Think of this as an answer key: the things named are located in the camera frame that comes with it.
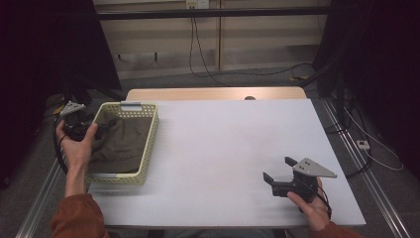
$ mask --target plastic basket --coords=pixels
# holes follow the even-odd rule
[[[146,181],[148,167],[155,143],[156,132],[158,129],[158,108],[154,104],[141,104],[140,102],[106,102],[103,103],[96,113],[93,122],[96,122],[103,113],[111,112],[117,117],[152,117],[152,123],[149,128],[146,145],[143,150],[139,169],[132,174],[105,174],[88,173],[86,182],[113,182],[113,183],[135,183],[143,184]]]

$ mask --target table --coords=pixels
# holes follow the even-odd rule
[[[365,224],[304,95],[300,88],[284,87],[130,91],[127,100],[157,104],[157,139],[143,186],[91,185],[105,224],[154,229],[305,226],[295,205],[272,196],[263,181],[263,172],[291,179],[285,156],[296,161],[308,157],[335,172],[338,178],[323,179],[332,220]],[[243,100],[247,96],[257,100]]]

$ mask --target person's arm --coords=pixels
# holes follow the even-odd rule
[[[322,187],[321,180],[318,178],[319,187]],[[318,189],[320,195],[324,195],[321,188]],[[288,192],[287,197],[299,206],[306,216],[309,223],[309,235],[311,238],[360,238],[363,237],[350,228],[343,228],[330,221],[327,207],[324,202],[315,196],[311,203],[307,203],[294,192]]]
[[[56,128],[56,135],[67,158],[68,173],[64,199],[52,218],[52,237],[109,237],[98,204],[86,193],[85,176],[91,156],[91,145],[98,125],[93,123],[81,142],[65,136],[64,123]]]

